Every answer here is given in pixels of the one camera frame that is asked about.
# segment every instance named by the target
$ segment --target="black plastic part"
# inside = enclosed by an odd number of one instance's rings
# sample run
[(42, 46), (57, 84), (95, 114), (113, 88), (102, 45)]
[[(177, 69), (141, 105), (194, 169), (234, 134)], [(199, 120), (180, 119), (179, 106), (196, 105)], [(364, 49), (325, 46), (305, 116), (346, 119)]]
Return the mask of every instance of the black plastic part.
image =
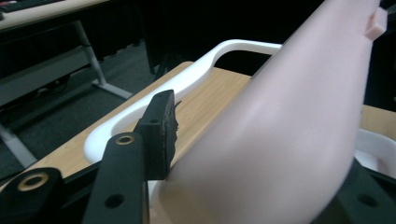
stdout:
[(396, 202), (390, 195), (395, 188), (394, 179), (369, 171), (355, 159), (346, 181), (312, 224), (394, 224)]
[(120, 133), (107, 143), (82, 223), (147, 223), (145, 150), (138, 133)]
[(81, 223), (100, 163), (99, 161), (64, 179), (67, 198), (57, 224)]
[(56, 223), (64, 198), (59, 170), (38, 168), (25, 172), (0, 194), (0, 223)]
[(147, 153), (147, 180), (162, 180), (169, 173), (175, 156), (177, 120), (174, 91), (155, 94), (134, 133), (143, 136)]

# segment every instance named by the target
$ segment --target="table leg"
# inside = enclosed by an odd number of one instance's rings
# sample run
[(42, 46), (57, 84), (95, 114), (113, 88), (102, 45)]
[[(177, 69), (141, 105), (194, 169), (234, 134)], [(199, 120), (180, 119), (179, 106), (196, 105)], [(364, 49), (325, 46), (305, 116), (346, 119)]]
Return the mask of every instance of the table leg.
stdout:
[(96, 59), (95, 53), (93, 52), (91, 43), (90, 43), (87, 35), (85, 34), (85, 31), (81, 24), (81, 21), (75, 21), (73, 23), (74, 23), (76, 30), (78, 32), (78, 36), (81, 41), (82, 47), (84, 48), (85, 55), (87, 56), (87, 59), (89, 60), (92, 69), (95, 71), (95, 73), (97, 75), (97, 79), (92, 84), (94, 84), (95, 86), (97, 86), (105, 91), (114, 93), (124, 99), (129, 99), (133, 95), (132, 93), (122, 90), (122, 89), (115, 87), (113, 85), (110, 85), (106, 82), (105, 76), (103, 75), (100, 64)]
[(20, 164), (27, 168), (37, 161), (35, 156), (26, 148), (17, 135), (0, 124), (0, 136), (9, 150), (14, 154)]

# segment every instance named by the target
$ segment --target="wooden tabletop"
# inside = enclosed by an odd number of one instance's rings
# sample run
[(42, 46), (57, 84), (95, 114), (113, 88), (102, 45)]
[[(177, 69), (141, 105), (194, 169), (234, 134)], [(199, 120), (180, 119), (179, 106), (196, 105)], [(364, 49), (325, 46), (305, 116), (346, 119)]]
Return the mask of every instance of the wooden tabletop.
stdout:
[[(176, 76), (190, 64), (191, 62), (182, 63), (54, 150), (47, 157), (35, 163), (28, 170), (38, 167), (55, 167), (62, 172), (64, 177), (67, 177), (89, 166), (90, 164), (85, 160), (83, 153), (84, 141), (88, 134), (101, 123), (112, 118), (171, 77)], [(214, 68), (209, 78), (200, 87), (182, 99), (176, 111), (179, 127), (176, 141), (177, 153), (174, 161), (190, 148), (211, 121), (246, 87), (249, 81), (249, 76)], [(131, 124), (125, 131), (132, 131), (134, 126), (135, 124)], [(364, 105), (361, 127), (396, 140), (396, 113)]]

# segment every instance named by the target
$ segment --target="screw hole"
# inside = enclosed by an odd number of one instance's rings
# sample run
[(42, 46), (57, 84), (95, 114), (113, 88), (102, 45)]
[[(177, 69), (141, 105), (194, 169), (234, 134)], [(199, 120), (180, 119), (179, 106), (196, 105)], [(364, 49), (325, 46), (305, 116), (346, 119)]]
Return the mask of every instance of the screw hole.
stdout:
[(46, 173), (38, 173), (26, 176), (18, 185), (18, 190), (28, 191), (37, 189), (44, 185), (49, 180), (49, 176)]
[(109, 196), (105, 201), (107, 208), (116, 208), (124, 202), (124, 197), (121, 194), (113, 194)]
[(127, 145), (134, 141), (134, 138), (129, 135), (121, 136), (117, 139), (116, 143), (119, 145)]
[(364, 203), (370, 207), (378, 206), (378, 202), (373, 197), (371, 197), (370, 195), (367, 195), (367, 194), (359, 194), (358, 200), (359, 200), (359, 202)]

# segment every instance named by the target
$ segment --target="white object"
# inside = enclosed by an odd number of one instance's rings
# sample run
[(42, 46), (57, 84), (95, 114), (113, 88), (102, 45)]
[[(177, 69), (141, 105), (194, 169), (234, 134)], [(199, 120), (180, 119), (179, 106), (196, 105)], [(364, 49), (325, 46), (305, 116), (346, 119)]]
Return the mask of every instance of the white object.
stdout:
[(362, 166), (396, 179), (396, 142), (392, 139), (359, 129), (355, 158)]

